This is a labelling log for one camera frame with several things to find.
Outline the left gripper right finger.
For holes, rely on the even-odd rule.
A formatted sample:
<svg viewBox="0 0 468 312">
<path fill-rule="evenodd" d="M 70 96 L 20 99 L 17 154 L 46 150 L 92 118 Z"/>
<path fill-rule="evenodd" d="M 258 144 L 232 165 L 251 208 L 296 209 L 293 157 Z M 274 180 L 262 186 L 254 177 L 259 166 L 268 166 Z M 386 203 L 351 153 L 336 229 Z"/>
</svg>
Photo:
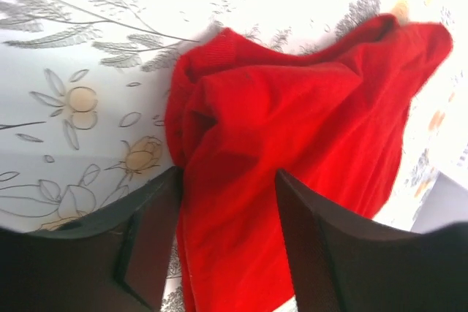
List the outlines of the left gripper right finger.
<svg viewBox="0 0 468 312">
<path fill-rule="evenodd" d="M 465 311 L 467 224 L 418 234 L 379 224 L 289 173 L 276 198 L 300 311 Z"/>
</svg>

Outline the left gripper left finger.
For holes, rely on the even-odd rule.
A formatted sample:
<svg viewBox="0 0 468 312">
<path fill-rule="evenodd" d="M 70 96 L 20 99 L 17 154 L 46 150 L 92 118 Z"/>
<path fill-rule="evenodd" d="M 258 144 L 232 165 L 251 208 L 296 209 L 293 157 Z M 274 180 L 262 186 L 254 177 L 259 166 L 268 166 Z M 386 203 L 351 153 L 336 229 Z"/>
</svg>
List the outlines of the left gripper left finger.
<svg viewBox="0 0 468 312">
<path fill-rule="evenodd" d="M 172 167 L 57 230 L 1 231 L 3 311 L 159 311 L 181 206 Z"/>
</svg>

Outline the red t shirt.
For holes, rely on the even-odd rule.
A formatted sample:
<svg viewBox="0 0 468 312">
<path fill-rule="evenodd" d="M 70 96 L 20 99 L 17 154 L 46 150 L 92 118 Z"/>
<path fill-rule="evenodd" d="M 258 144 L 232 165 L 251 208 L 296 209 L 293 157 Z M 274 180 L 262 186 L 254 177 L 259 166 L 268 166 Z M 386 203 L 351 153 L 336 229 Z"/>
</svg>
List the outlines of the red t shirt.
<svg viewBox="0 0 468 312">
<path fill-rule="evenodd" d="M 439 23 L 378 15 L 319 52 L 226 28 L 183 54 L 165 114 L 183 171 L 187 311 L 273 311 L 293 296 L 274 177 L 284 169 L 366 218 L 392 192 L 412 98 L 453 48 Z"/>
</svg>

